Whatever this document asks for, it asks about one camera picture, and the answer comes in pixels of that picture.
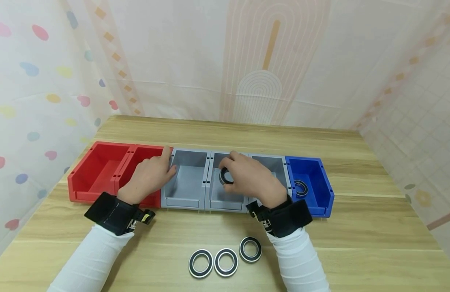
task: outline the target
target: blue storage bin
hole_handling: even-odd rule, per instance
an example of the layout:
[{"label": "blue storage bin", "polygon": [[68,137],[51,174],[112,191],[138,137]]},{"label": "blue storage bin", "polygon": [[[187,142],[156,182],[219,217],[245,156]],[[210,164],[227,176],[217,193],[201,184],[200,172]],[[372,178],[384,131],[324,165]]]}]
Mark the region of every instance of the blue storage bin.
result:
[{"label": "blue storage bin", "polygon": [[334,192],[322,161],[296,156],[285,156],[285,160],[293,202],[306,200],[313,217],[329,218],[334,203]]}]

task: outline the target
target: red storage bin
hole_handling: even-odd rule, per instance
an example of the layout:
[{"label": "red storage bin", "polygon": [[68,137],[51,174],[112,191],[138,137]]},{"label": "red storage bin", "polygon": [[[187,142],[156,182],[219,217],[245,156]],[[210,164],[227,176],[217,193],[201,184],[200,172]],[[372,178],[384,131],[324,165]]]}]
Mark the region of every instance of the red storage bin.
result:
[{"label": "red storage bin", "polygon": [[[102,192],[117,195],[145,159],[162,154],[162,146],[95,142],[68,175],[69,200],[93,203]],[[161,191],[150,194],[141,207],[160,208]]]},{"label": "red storage bin", "polygon": [[132,144],[95,142],[68,175],[69,199],[94,202],[102,192],[116,194],[111,178],[129,157]]},{"label": "red storage bin", "polygon": [[[136,166],[145,159],[151,159],[154,156],[160,156],[162,154],[163,147],[161,146],[149,146],[149,145],[135,145],[128,159],[121,167],[117,176],[114,179],[115,193],[126,185],[133,176]],[[160,208],[160,190],[155,191],[146,197],[141,203],[141,207],[146,208]]]}]

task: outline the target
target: metal bearing ring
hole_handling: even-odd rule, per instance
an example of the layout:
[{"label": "metal bearing ring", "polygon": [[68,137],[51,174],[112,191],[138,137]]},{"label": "metal bearing ring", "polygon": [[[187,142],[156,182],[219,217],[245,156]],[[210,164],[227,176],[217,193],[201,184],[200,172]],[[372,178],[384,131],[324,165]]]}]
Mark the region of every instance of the metal bearing ring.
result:
[{"label": "metal bearing ring", "polygon": [[[231,264],[231,268],[228,270],[224,270],[220,267],[220,258],[224,255],[229,255],[233,263]],[[232,276],[236,270],[238,270],[238,257],[233,249],[220,249],[219,252],[215,255],[214,267],[217,274],[222,277],[230,277]]]},{"label": "metal bearing ring", "polygon": [[[253,256],[248,255],[245,251],[244,251],[244,246],[247,243],[253,243],[256,246],[256,254]],[[259,242],[259,240],[255,239],[254,237],[244,237],[243,240],[241,240],[240,243],[240,256],[241,258],[246,261],[246,262],[257,262],[262,255],[262,246],[261,243]]]},{"label": "metal bearing ring", "polygon": [[303,189],[302,191],[296,191],[296,196],[301,198],[308,194],[308,191],[309,191],[308,186],[306,185],[306,183],[304,181],[296,179],[295,186],[301,187]]},{"label": "metal bearing ring", "polygon": [[219,181],[221,184],[225,185],[225,184],[232,184],[233,181],[229,181],[228,179],[225,178],[225,174],[229,172],[228,169],[226,167],[222,168],[222,170],[220,170],[220,174],[219,174]]},{"label": "metal bearing ring", "polygon": [[[194,261],[199,256],[205,256],[207,258],[207,268],[204,271],[198,271],[194,267]],[[206,250],[206,249],[196,250],[191,255],[191,258],[189,258],[189,273],[191,273],[191,275],[195,278],[198,278],[198,279],[204,278],[208,274],[210,274],[210,271],[212,271],[212,268],[214,266],[213,262],[214,262],[214,260],[212,258],[212,254],[209,252],[209,250]]]}]

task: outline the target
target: plastic bin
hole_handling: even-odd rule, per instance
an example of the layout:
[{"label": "plastic bin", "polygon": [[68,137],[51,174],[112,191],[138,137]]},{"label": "plastic bin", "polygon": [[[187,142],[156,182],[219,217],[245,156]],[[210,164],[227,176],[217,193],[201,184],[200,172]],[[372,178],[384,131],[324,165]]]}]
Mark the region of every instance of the plastic bin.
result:
[{"label": "plastic bin", "polygon": [[[112,179],[114,182],[115,193],[118,194],[118,190],[129,182],[131,176],[133,176],[133,173],[135,172],[136,166],[139,163],[145,159],[160,156],[162,154],[162,150],[163,147],[161,146],[134,145],[126,159],[126,162]],[[160,190],[154,191],[154,193],[150,194],[140,203],[140,206],[146,208],[160,208],[160,195]]]},{"label": "plastic bin", "polygon": [[229,153],[227,152],[212,151],[210,153],[210,166],[206,181],[205,210],[246,213],[248,198],[243,196],[243,194],[225,193],[223,185],[219,181],[220,161],[228,155]]},{"label": "plastic bin", "polygon": [[161,207],[204,210],[210,151],[176,148],[176,175],[161,190]]},{"label": "plastic bin", "polygon": [[[326,170],[320,159],[308,157],[286,156],[287,169],[292,186],[292,200],[306,200],[313,217],[329,218],[334,202],[334,192],[327,178]],[[296,191],[302,191],[295,185],[295,180],[304,182],[307,193],[298,196]]]},{"label": "plastic bin", "polygon": [[[290,184],[290,178],[287,170],[287,162],[284,156],[281,155],[266,155],[266,154],[249,154],[252,159],[256,159],[262,165],[267,167],[270,172],[280,181],[281,184],[287,189],[287,194],[292,195],[292,188]],[[256,198],[249,198],[249,203],[256,201]]]},{"label": "plastic bin", "polygon": [[116,194],[111,178],[126,162],[132,144],[95,142],[68,175],[71,202],[94,202],[102,192]]}]

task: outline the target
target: gray storage bin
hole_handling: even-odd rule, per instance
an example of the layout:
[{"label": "gray storage bin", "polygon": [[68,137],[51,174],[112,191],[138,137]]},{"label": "gray storage bin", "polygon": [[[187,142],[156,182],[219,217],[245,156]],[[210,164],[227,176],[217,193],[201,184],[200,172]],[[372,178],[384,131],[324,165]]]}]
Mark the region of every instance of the gray storage bin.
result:
[{"label": "gray storage bin", "polygon": [[225,193],[219,181],[220,161],[229,155],[228,152],[210,153],[210,166],[206,182],[206,208],[205,210],[246,213],[248,198],[242,194]]},{"label": "gray storage bin", "polygon": [[203,210],[210,151],[174,148],[176,175],[161,190],[161,207]]},{"label": "gray storage bin", "polygon": [[[267,154],[248,154],[252,159],[256,159],[262,165],[267,167],[270,172],[283,184],[283,186],[287,189],[287,194],[291,196],[291,184],[290,177],[288,175],[287,170],[287,162],[285,160],[285,156],[281,155],[267,155]],[[255,198],[249,198],[249,203],[256,201]]]}]

